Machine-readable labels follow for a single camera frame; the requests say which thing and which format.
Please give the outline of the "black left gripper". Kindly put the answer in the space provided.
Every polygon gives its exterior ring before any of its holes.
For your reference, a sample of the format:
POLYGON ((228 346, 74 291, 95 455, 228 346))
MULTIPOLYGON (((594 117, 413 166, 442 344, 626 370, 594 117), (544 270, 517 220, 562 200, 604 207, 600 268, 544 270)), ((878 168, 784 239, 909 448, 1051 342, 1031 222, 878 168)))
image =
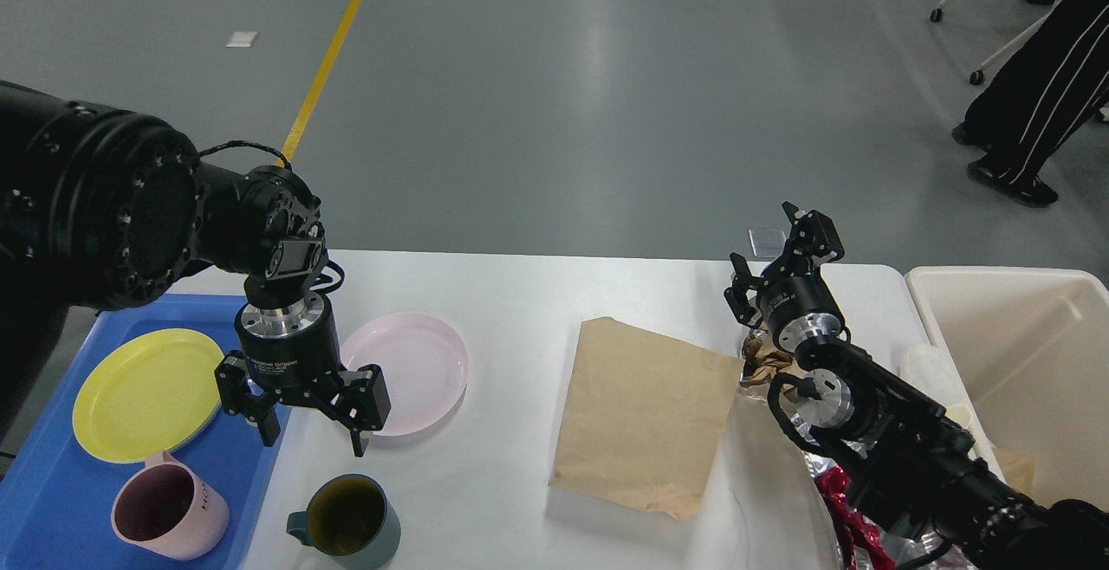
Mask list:
POLYGON ((225 354, 215 369, 218 401, 226 415, 246 417, 262 444, 273 447, 281 432, 275 413, 277 395, 305 398, 348 430, 352 451, 362 458, 369 436, 381 431, 391 413, 391 396, 376 364, 343 370, 330 301, 309 293, 289 307, 262 309, 250 304, 238 311, 235 332, 242 352, 225 354), (263 388, 250 389, 250 377, 263 388))

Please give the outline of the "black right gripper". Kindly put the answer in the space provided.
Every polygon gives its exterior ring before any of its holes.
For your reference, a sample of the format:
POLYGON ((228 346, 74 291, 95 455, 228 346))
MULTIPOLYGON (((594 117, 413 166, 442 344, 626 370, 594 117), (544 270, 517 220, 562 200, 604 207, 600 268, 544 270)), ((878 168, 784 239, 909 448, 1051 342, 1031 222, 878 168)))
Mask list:
POLYGON ((724 299, 737 324, 760 328, 764 319, 776 348, 795 353, 804 340, 835 338, 844 330, 844 315, 832 291, 812 275, 824 263, 842 261, 846 250, 824 212, 802 211, 788 200, 781 208, 791 223, 781 254, 762 269, 762 278, 752 274, 744 256, 731 253, 733 276, 724 299), (765 281, 773 283, 764 288, 765 281), (757 302, 751 301, 751 293, 757 294, 757 302))

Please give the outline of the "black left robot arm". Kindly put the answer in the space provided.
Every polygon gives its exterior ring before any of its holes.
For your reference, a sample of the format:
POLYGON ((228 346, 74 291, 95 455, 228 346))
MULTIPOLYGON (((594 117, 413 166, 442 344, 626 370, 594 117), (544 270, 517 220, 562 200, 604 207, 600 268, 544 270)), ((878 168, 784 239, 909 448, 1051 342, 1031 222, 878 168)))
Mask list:
POLYGON ((6 81, 1 94, 3 429, 23 408, 68 311, 151 304, 217 267, 245 278, 238 349, 213 373, 228 415, 279 436, 277 405, 349 431, 362 457, 391 413, 384 373, 340 364, 321 199, 277 159, 248 172, 205 162, 166 121, 6 81))

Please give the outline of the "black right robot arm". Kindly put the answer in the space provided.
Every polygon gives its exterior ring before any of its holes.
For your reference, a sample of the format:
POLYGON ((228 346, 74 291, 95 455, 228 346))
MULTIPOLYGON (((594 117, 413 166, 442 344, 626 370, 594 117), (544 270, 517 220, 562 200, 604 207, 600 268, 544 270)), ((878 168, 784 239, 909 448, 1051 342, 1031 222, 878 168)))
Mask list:
POLYGON ((973 436, 939 403, 852 344, 820 273, 845 255, 832 218, 781 207, 788 237, 779 257, 756 275, 731 254, 723 293, 740 324, 798 365, 769 380, 781 432, 845 471, 849 509, 891 535, 938 535, 935 557, 955 547, 979 569, 1105 569, 1106 512, 1077 499, 1042 508, 970 458, 973 436))

